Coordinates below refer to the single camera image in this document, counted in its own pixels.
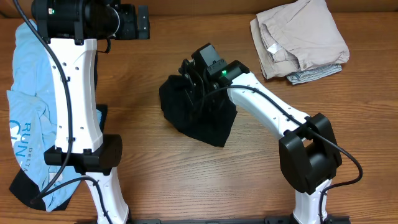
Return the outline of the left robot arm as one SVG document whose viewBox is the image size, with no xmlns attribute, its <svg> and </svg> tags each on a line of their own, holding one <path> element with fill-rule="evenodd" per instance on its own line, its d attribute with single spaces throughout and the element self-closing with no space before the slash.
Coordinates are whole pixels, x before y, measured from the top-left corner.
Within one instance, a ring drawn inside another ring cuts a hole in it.
<svg viewBox="0 0 398 224">
<path fill-rule="evenodd" d="M 104 134 L 96 114 L 95 64 L 99 40 L 148 39 L 149 10 L 120 1 L 35 0 L 37 35 L 49 56 L 57 135 L 44 152 L 50 166 L 74 168 L 87 183 L 98 223 L 131 223 L 117 167 L 123 143 Z"/>
</svg>

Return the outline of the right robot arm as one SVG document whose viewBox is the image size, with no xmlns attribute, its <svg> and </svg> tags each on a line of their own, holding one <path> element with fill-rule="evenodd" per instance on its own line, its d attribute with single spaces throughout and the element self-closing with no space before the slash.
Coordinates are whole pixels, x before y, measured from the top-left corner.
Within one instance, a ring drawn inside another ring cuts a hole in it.
<svg viewBox="0 0 398 224">
<path fill-rule="evenodd" d="M 295 208 L 287 217 L 267 223 L 348 223 L 326 211 L 326 194 L 342 164 L 330 121 L 296 110 L 264 87 L 240 61 L 227 63 L 211 44 L 185 59 L 179 73 L 190 84 L 187 93 L 191 118 L 215 118 L 222 101 L 251 113 L 279 141 L 280 169 L 295 189 Z"/>
</svg>

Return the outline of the black t-shirt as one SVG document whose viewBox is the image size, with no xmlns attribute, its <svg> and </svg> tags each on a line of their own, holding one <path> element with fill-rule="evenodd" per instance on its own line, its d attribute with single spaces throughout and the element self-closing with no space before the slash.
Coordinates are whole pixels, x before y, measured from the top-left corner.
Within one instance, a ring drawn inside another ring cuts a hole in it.
<svg viewBox="0 0 398 224">
<path fill-rule="evenodd" d="M 182 134 L 215 147 L 223 147 L 237 115 L 236 106 L 224 95 L 207 98 L 189 79 L 171 75 L 159 88 L 164 117 Z"/>
</svg>

